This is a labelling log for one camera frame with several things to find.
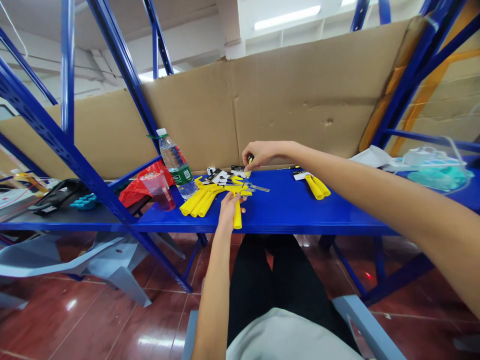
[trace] left hand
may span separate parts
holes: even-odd
[[[226,196],[221,201],[220,216],[218,217],[218,226],[224,227],[226,230],[234,230],[234,215],[235,215],[235,204],[240,201],[243,203],[246,199],[240,199],[240,194],[237,193],[234,196],[234,193],[229,191]],[[241,212],[244,214],[245,209],[242,207]]]

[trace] plastic cup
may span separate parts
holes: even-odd
[[[146,173],[140,180],[164,211],[169,212],[175,209],[175,201],[163,170]]]

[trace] red liquid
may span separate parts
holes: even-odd
[[[162,210],[169,212],[175,209],[175,201],[170,194],[170,192],[165,189],[166,192],[163,194],[153,195],[153,199],[160,205]]]

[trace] person's lap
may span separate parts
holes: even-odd
[[[273,269],[265,250],[273,255]],[[337,335],[358,351],[349,327],[293,235],[247,234],[230,281],[228,345],[271,308],[285,309]]]

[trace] person's arm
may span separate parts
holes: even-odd
[[[417,244],[480,318],[480,216],[415,182],[293,141],[251,142],[245,171],[291,159],[337,194]]]
[[[218,227],[211,245],[210,261],[198,310],[192,359],[225,359],[229,330],[230,240],[234,230],[235,204],[240,195],[229,192],[221,202]]]

